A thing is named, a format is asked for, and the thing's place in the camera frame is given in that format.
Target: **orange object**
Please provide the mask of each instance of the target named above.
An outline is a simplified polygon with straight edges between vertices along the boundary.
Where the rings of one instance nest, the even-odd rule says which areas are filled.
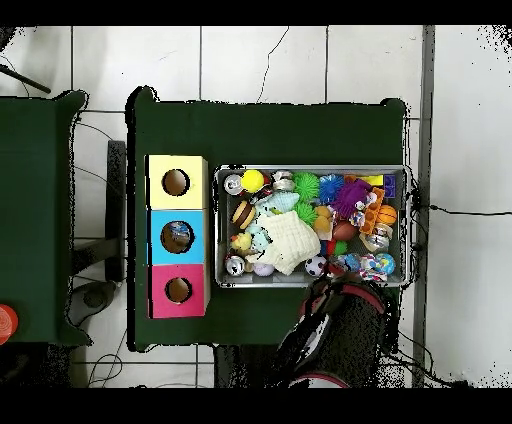
[[[0,345],[4,344],[18,328],[18,315],[7,305],[0,305]]]
[[[371,234],[375,223],[379,222],[377,221],[377,216],[380,213],[380,209],[382,209],[381,205],[382,200],[384,199],[384,190],[374,187],[372,192],[377,195],[377,200],[373,203],[370,203],[368,208],[366,208],[366,212],[364,213],[364,225],[360,228],[360,231],[364,234]]]
[[[383,205],[377,215],[377,222],[386,225],[393,225],[396,222],[397,213],[395,208],[389,205]]]

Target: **yellow box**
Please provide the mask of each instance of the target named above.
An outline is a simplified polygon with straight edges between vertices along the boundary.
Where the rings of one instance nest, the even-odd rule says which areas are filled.
[[[203,157],[148,156],[151,209],[208,208],[208,162]]]

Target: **round hole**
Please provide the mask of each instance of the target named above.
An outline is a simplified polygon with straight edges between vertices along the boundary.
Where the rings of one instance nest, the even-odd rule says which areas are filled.
[[[162,187],[170,196],[183,196],[190,188],[190,178],[181,169],[171,169],[164,174]]]
[[[192,296],[192,284],[186,278],[173,278],[165,285],[165,294],[173,303],[184,303]]]
[[[186,222],[171,221],[162,228],[160,241],[169,253],[185,253],[192,246],[194,233]]]

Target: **orange ball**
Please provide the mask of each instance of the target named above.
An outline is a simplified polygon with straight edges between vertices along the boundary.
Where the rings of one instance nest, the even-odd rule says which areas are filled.
[[[389,205],[382,205],[377,215],[377,221],[381,224],[393,225],[396,222],[398,215],[395,208]]]

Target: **plush toy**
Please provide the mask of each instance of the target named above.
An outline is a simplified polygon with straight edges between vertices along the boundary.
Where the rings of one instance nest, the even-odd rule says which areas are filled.
[[[293,175],[295,192],[299,193],[302,202],[309,202],[318,196],[318,177],[311,172],[297,172]]]
[[[310,227],[313,226],[313,222],[315,222],[317,214],[309,203],[297,202],[293,207],[293,210],[297,212],[297,215],[302,221],[304,221]]]
[[[233,249],[248,250],[251,247],[252,237],[249,233],[240,233],[231,237],[231,247]]]
[[[313,277],[320,277],[324,273],[326,263],[327,260],[323,256],[316,255],[306,261],[306,272]]]
[[[231,222],[237,227],[240,227],[241,230],[245,230],[254,218],[255,214],[256,209],[254,206],[249,204],[247,201],[242,200],[231,217]]]
[[[318,187],[318,198],[324,205],[334,202],[336,193],[343,186],[343,177],[341,175],[324,175],[320,177]]]

